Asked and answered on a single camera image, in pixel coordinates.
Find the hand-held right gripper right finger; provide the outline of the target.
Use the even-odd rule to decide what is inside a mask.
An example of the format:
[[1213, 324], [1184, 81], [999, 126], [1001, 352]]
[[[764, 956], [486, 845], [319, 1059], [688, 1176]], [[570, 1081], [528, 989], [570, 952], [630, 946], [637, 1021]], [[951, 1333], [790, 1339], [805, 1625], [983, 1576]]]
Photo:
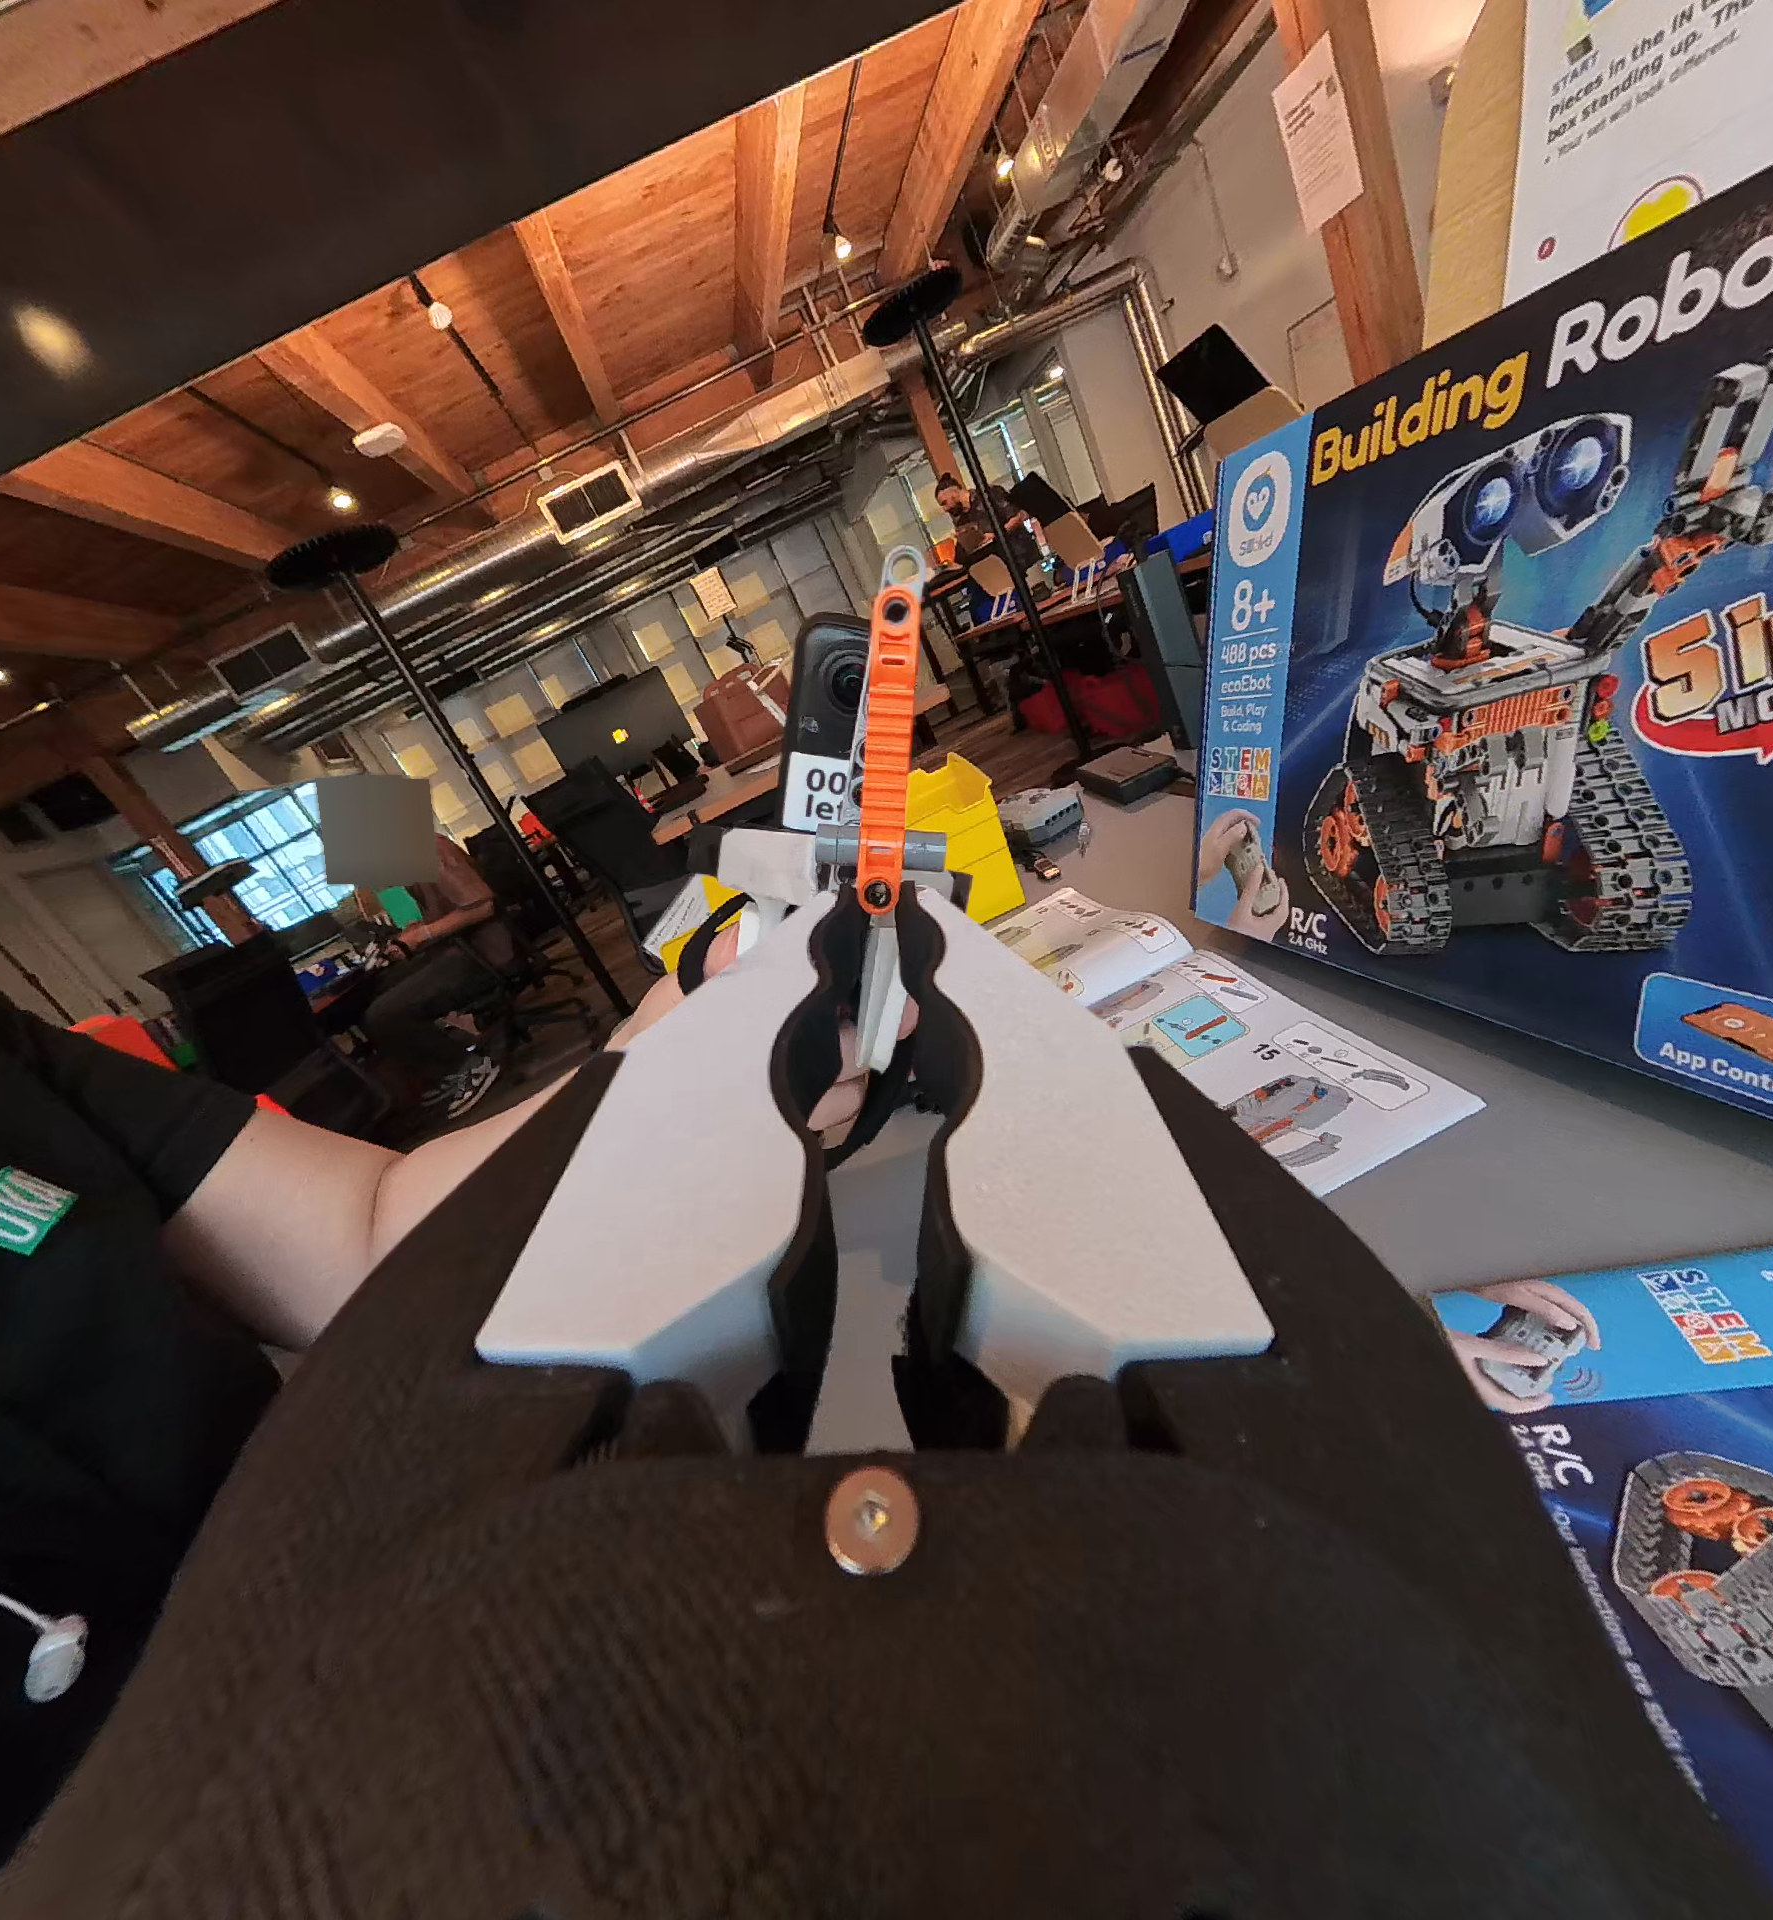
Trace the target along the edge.
[[908, 887], [914, 1082], [940, 1119], [902, 1323], [902, 1411], [1034, 1411], [1073, 1376], [1255, 1357], [1274, 1323], [1177, 1126], [1215, 1109], [945, 897]]

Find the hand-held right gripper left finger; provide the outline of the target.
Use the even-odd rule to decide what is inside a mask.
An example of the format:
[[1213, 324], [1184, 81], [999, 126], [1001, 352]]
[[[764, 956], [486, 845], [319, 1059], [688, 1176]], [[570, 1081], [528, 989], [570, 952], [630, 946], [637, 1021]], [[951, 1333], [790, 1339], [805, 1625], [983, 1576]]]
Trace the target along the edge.
[[846, 905], [819, 895], [628, 1043], [476, 1333], [495, 1365], [806, 1419], [838, 1251], [812, 1113], [839, 1079]]

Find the orange toothed rack piece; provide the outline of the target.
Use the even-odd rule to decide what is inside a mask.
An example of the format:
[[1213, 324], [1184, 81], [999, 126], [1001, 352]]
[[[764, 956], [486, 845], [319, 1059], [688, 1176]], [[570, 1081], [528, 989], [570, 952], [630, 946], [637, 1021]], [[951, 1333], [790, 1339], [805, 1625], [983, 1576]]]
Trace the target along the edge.
[[872, 919], [899, 901], [914, 734], [920, 716], [922, 569], [885, 579], [868, 622], [854, 887]]

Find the grey desk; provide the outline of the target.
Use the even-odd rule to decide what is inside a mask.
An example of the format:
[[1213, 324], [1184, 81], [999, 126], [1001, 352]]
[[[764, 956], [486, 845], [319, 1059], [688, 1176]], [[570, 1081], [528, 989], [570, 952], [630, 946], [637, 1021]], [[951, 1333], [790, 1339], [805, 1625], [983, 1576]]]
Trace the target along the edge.
[[1410, 1292], [1773, 1244], [1773, 1119], [1438, 1007], [1189, 912], [1192, 811], [1086, 803], [1067, 883], [1180, 925], [1482, 1106], [1329, 1195]]

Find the person's left hand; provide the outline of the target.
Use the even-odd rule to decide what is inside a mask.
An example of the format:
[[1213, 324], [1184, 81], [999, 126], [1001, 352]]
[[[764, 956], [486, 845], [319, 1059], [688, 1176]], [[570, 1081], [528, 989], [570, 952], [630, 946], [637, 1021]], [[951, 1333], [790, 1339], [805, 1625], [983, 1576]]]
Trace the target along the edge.
[[[734, 920], [713, 936], [705, 953], [702, 982], [710, 981], [719, 973], [728, 973], [736, 964], [739, 936], [745, 931], [745, 925], [747, 910], [742, 910]], [[608, 1037], [605, 1040], [605, 1049], [616, 1052], [637, 1041], [642, 1034], [675, 1012], [686, 996], [691, 996], [691, 991], [681, 985], [676, 973], [653, 981], [637, 1002], [637, 1009], [611, 1029]], [[824, 1097], [812, 1105], [808, 1117], [808, 1126], [825, 1138], [836, 1138], [851, 1126], [851, 1121], [862, 1110], [868, 1091], [872, 1089], [872, 1068], [862, 1059], [854, 1009], [841, 1004], [839, 1015], [839, 1073], [828, 1085]]]

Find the yellow plastic bin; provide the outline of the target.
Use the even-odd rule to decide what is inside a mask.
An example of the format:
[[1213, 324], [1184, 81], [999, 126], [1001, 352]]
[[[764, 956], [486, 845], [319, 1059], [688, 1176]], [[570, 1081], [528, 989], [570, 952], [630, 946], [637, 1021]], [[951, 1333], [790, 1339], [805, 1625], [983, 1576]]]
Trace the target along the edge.
[[945, 870], [970, 878], [967, 912], [976, 922], [1024, 906], [1018, 863], [997, 812], [992, 783], [969, 758], [947, 754], [931, 771], [914, 771], [906, 783], [908, 832], [945, 839]]

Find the black office chair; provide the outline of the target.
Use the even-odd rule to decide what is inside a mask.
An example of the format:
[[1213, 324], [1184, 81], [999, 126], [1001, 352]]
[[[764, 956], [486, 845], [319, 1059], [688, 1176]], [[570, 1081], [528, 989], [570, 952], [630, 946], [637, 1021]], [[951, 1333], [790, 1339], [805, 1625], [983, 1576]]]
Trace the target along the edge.
[[269, 934], [195, 948], [140, 978], [169, 1002], [205, 1076], [352, 1139], [371, 1139], [389, 1116], [384, 1089], [326, 1036]]
[[678, 845], [653, 839], [653, 812], [599, 760], [581, 761], [534, 793], [529, 807], [578, 865], [612, 895], [642, 965], [666, 973], [645, 936], [681, 897], [688, 872]]

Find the black monitor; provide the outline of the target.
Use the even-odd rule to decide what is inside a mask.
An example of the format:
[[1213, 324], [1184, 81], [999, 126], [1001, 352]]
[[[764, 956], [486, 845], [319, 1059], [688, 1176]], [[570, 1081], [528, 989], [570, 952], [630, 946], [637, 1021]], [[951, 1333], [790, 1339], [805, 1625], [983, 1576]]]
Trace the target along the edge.
[[692, 738], [659, 667], [595, 686], [544, 719], [538, 734], [562, 767], [599, 761], [618, 778], [644, 774], [668, 750], [683, 754]]

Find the open instruction booklet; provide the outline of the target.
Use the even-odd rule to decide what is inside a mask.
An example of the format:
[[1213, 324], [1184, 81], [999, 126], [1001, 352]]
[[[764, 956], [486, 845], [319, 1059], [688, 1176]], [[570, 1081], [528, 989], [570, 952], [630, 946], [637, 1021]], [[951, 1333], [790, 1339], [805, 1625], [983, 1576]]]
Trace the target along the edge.
[[1471, 1119], [1482, 1100], [1195, 948], [1172, 920], [1060, 889], [991, 925], [1004, 948], [1215, 1103], [1317, 1196]]

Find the red bag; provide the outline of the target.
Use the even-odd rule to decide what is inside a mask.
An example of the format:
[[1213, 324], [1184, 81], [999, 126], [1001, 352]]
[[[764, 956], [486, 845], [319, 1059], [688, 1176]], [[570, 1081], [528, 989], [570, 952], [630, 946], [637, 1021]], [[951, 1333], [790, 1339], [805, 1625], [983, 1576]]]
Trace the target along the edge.
[[[1091, 741], [1146, 739], [1166, 732], [1152, 678], [1138, 660], [1118, 663], [1103, 674], [1064, 667], [1063, 681]], [[1018, 719], [1024, 726], [1047, 736], [1071, 736], [1055, 681], [1050, 678], [1027, 679], [1025, 686], [1027, 690], [1018, 699]]]

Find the wooden table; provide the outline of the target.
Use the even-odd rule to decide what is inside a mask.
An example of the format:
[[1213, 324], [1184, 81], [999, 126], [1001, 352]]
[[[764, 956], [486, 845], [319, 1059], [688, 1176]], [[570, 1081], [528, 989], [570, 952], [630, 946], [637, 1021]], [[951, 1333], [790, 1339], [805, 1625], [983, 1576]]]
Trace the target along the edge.
[[[1039, 606], [1042, 625], [1063, 625], [1121, 604], [1128, 582], [1133, 573], [1150, 567], [1152, 560], [1172, 560], [1172, 556], [1163, 551], [1148, 553], [1141, 564], [1128, 562], [1103, 571], [1096, 582], [1086, 588], [1064, 588], [1047, 594]], [[994, 697], [989, 692], [989, 669], [997, 650], [1010, 646], [1024, 651], [1027, 633], [1029, 626], [1024, 622], [1018, 594], [1004, 594], [991, 603], [983, 619], [972, 619], [951, 637], [960, 661], [959, 669], [965, 674], [981, 713], [991, 713], [994, 707]]]

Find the dark teal device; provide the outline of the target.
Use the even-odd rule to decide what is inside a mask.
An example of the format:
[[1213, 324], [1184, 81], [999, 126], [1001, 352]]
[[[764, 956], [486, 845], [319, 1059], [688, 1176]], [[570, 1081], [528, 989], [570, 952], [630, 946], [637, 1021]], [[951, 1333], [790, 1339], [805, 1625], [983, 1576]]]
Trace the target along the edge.
[[1206, 723], [1206, 658], [1180, 567], [1171, 551], [1146, 545], [1118, 584], [1164, 734], [1177, 750], [1196, 755]]

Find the black pole stand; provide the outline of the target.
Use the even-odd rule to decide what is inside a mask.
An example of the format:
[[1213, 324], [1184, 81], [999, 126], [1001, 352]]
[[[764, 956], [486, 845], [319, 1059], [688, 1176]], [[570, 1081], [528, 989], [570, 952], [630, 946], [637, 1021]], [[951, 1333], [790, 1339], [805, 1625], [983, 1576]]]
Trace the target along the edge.
[[413, 699], [419, 702], [423, 716], [453, 755], [458, 770], [472, 786], [479, 803], [486, 809], [491, 822], [498, 832], [506, 850], [515, 855], [521, 872], [528, 876], [531, 891], [544, 903], [544, 908], [551, 914], [551, 919], [564, 929], [585, 970], [608, 999], [614, 1012], [618, 1017], [628, 1017], [634, 1012], [634, 1002], [621, 991], [601, 953], [587, 937], [587, 931], [578, 922], [570, 903], [546, 876], [538, 854], [531, 852], [531, 847], [525, 844], [525, 838], [519, 833], [515, 819], [508, 815], [506, 807], [480, 771], [467, 748], [461, 744], [434, 688], [419, 671], [414, 660], [408, 658], [393, 633], [386, 617], [380, 613], [367, 588], [361, 584], [364, 573], [377, 569], [399, 553], [399, 545], [400, 542], [395, 530], [380, 522], [332, 527], [277, 551], [266, 565], [266, 576], [269, 586], [277, 590], [324, 590], [331, 586], [345, 588], [354, 610], [357, 610], [360, 619], [369, 630], [369, 637], [384, 653], [384, 660], [393, 666], [402, 686], [408, 688]]
[[959, 295], [960, 288], [963, 276], [956, 268], [947, 264], [929, 268], [922, 276], [908, 277], [883, 301], [879, 301], [870, 320], [862, 326], [862, 332], [864, 338], [879, 349], [901, 342], [906, 336], [911, 336], [920, 346], [927, 385], [937, 399], [944, 423], [947, 424], [951, 439], [959, 446], [959, 453], [965, 459], [965, 468], [972, 478], [974, 497], [989, 507], [994, 551], [1012, 576], [1013, 594], [1018, 599], [1024, 626], [1029, 636], [1031, 653], [1050, 678], [1060, 707], [1060, 716], [1067, 724], [1068, 754], [1055, 770], [1055, 783], [1073, 783], [1080, 765], [1093, 755], [1091, 732], [1086, 728], [1086, 723], [1073, 699], [1073, 690], [1064, 679], [1055, 643], [1046, 633], [1039, 606], [1024, 576], [1024, 569], [1020, 567], [1018, 551], [1010, 538], [1010, 529], [994, 511], [992, 482], [989, 479], [989, 473], [979, 459], [970, 424], [959, 407], [959, 399], [944, 371], [941, 358], [931, 334], [931, 322], [945, 313], [945, 308]]

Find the blue robot kit box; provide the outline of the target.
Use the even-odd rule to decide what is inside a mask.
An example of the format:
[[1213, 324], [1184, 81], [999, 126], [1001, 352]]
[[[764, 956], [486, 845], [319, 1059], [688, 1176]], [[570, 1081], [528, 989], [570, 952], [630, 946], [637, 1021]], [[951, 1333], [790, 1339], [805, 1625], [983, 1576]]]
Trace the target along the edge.
[[1221, 468], [1192, 910], [1773, 1117], [1773, 166]]

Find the paper notice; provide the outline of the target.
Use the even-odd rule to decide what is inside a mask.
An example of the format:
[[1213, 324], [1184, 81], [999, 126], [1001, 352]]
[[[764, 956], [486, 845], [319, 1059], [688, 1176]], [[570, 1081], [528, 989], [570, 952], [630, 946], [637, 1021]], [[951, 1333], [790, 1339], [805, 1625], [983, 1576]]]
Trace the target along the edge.
[[1272, 91], [1304, 227], [1320, 232], [1362, 193], [1348, 104], [1324, 35]]

